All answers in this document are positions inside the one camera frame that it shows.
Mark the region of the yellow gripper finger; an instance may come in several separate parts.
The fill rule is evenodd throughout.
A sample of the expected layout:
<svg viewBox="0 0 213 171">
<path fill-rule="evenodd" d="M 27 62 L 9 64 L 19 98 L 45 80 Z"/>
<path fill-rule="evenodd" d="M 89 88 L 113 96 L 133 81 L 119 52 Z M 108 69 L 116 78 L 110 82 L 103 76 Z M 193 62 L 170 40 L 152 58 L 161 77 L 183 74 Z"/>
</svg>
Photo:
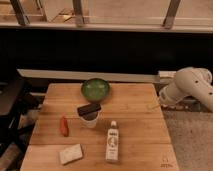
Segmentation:
<svg viewBox="0 0 213 171">
<path fill-rule="evenodd" d="M 160 107 L 160 104 L 159 103 L 149 103 L 148 105 L 147 105 L 147 109 L 148 110 L 153 110 L 153 109 L 156 109 L 156 108 L 158 108 L 158 107 Z"/>
</svg>

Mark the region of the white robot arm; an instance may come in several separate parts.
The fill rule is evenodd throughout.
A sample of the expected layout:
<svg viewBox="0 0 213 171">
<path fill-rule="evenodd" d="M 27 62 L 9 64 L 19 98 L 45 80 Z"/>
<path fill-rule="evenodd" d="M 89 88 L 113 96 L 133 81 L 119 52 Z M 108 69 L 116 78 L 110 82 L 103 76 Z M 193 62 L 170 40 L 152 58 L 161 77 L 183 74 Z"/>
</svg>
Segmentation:
<svg viewBox="0 0 213 171">
<path fill-rule="evenodd" d="M 186 67 L 178 70 L 173 80 L 160 89 L 157 102 L 147 105 L 148 109 L 172 106 L 192 96 L 213 112 L 213 74 L 206 68 Z"/>
</svg>

